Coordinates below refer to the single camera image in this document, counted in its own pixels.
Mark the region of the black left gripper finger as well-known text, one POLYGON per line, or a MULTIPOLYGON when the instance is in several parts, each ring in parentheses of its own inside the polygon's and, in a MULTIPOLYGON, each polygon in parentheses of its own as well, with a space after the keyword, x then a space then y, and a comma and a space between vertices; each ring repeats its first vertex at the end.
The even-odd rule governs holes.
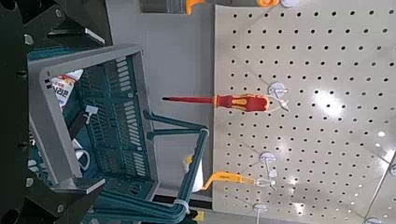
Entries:
POLYGON ((49 187, 28 177, 18 224, 80 224, 105 183, 104 179, 71 177, 49 187))
POLYGON ((33 48, 106 45, 105 0, 18 0, 18 8, 33 48))

